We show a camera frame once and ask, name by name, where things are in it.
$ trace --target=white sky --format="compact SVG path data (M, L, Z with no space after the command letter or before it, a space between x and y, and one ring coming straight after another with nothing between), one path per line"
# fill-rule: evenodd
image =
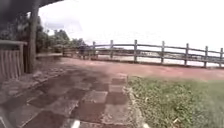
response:
M39 15L47 29L97 43L224 47L223 0L66 0Z

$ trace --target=paving tile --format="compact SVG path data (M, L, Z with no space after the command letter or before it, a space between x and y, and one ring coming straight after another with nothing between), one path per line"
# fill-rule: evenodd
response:
M124 86L109 85L109 92L124 92Z
M126 105L106 105L102 123L130 125L130 108Z
M102 82L94 82L92 83L92 90L96 91L108 91L109 83L102 83Z
M60 128L72 128L75 119L67 118L64 120L63 125Z
M90 91L88 92L83 100L90 101L94 103L104 103L106 101L106 96L108 92L105 91Z
M32 90L29 92L24 92L22 95L19 95L17 97L13 97L2 104L3 108L5 108L7 111L11 112L16 108L22 107L27 104L30 100L38 97L42 93L37 90Z
M100 123L105 104L82 101L72 111L71 118L85 122Z
M66 119L60 128L72 128L75 121L79 121L79 120ZM103 124L83 122L83 121L79 121L79 122L80 122L79 128L103 128Z
M49 89L48 93L49 94L52 94L52 95L58 95L58 96L60 96L60 95L65 94L66 92L68 92L69 89L70 88L69 87L66 87L66 86L55 86L55 87Z
M103 128L103 125L98 123L89 123L81 121L79 128Z
M31 106L24 105L9 113L9 117L15 122L17 127L21 127L35 117L41 110Z
M103 128L133 128L131 125L114 125L114 124L105 124Z
M125 78L113 78L111 80L112 85L125 85L126 84L126 79Z
M76 89L81 89L81 90L89 90L90 88L92 87L92 84L91 83L78 83L74 86L74 88Z
M86 77L83 78L82 81L85 82L85 83L93 83L93 82L97 81L97 78L94 77L94 76L86 76Z
M23 128L60 128L65 117L49 111L42 111Z
M65 98L59 98L57 101L47 106L46 110L52 111L56 114L69 117L72 110L78 105L77 100L69 100Z
M71 100L81 100L86 93L86 90L72 88L65 94L65 97Z
M128 96L125 93L121 92L109 92L107 94L106 103L119 105L119 104L126 104L128 101Z
M57 96L44 94L44 95L40 95L36 99L31 100L29 104L38 108L44 108L45 106L50 105L56 100L57 100Z
M47 93L52 87L52 84L46 82L38 86L36 89L42 91L43 93Z

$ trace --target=grass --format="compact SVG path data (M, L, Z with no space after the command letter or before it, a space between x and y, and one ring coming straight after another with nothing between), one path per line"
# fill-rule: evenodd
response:
M224 128L224 82L129 79L151 128Z

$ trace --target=sidewalk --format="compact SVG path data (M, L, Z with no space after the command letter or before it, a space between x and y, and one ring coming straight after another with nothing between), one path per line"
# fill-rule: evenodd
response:
M131 128L126 77L77 69L3 103L19 128Z

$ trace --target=tree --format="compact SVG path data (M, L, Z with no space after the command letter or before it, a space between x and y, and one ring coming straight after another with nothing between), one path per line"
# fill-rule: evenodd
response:
M69 43L69 37L64 30L55 30L54 31L54 38L56 44L66 44Z

